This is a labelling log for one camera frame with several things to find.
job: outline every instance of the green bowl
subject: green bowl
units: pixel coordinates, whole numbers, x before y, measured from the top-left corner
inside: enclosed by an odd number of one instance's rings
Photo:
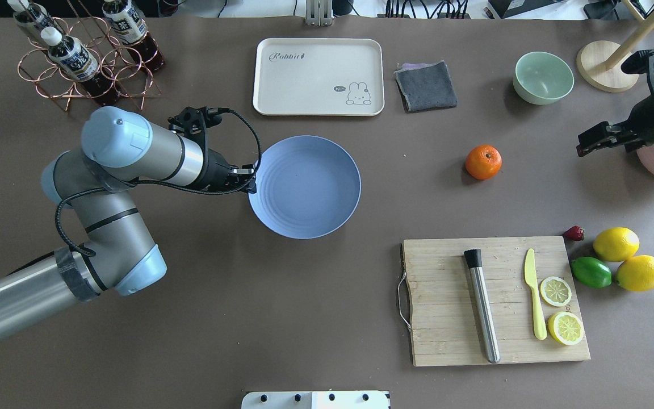
[[[514,69],[514,89],[526,102],[555,103],[574,88],[574,75],[564,60],[548,52],[522,55]]]

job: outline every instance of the cutting board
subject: cutting board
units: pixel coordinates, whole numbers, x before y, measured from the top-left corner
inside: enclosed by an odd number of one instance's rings
[[[563,307],[542,301],[544,320],[559,311],[579,316],[564,239],[561,236],[479,239],[410,239],[403,241],[403,262],[410,298],[411,346],[415,366],[483,365],[480,324],[464,258],[481,249],[486,288],[496,327],[500,364],[589,360],[586,334],[565,346],[551,335],[539,341],[532,327],[531,292],[524,282],[524,258],[534,248],[539,283],[563,278],[572,300]]]

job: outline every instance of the red fruit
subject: red fruit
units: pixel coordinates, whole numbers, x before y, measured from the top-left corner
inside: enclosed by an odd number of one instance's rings
[[[584,240],[584,229],[579,226],[573,226],[561,235],[564,236],[564,238],[570,239],[572,241],[582,241]]]

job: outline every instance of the brown tabletop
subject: brown tabletop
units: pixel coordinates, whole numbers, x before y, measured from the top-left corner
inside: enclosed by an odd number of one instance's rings
[[[0,342],[2,407],[239,407],[248,391],[379,389],[392,407],[654,407],[654,291],[578,284],[592,360],[415,368],[395,287],[403,239],[558,235],[605,228],[638,233],[654,256],[654,176],[633,153],[576,156],[576,136],[626,119],[647,94],[622,94],[579,77],[578,50],[622,42],[636,24],[604,21],[378,20],[348,16],[311,29],[302,18],[151,20],[167,67],[163,96],[143,116],[166,126],[185,106],[241,112],[265,147],[292,135],[334,140],[355,159],[362,197],[353,217],[312,240],[278,236],[244,194],[201,197],[156,186],[133,196],[168,264],[155,285],[124,298],[108,291]],[[251,106],[257,44],[268,37],[353,37],[379,42],[385,108],[374,117],[266,117]],[[654,34],[643,43],[654,47]],[[96,107],[69,114],[16,75],[28,50],[0,20],[0,278],[62,246],[55,205],[39,175],[78,147]],[[525,52],[559,55],[576,85],[550,106],[511,86]],[[446,60],[456,108],[407,114],[393,70]],[[129,101],[118,106],[133,109]],[[232,163],[254,160],[233,117],[210,132]],[[489,143],[504,167],[476,182],[467,152]],[[83,238],[75,217],[65,228]],[[582,244],[568,244],[571,254]]]

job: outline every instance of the lemon slice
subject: lemon slice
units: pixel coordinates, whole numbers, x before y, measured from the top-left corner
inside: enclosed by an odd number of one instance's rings
[[[550,316],[548,329],[556,341],[565,345],[579,344],[584,336],[582,321],[578,316],[566,311]]]
[[[547,277],[539,287],[542,298],[550,306],[565,306],[572,299],[572,289],[569,284],[560,277]]]

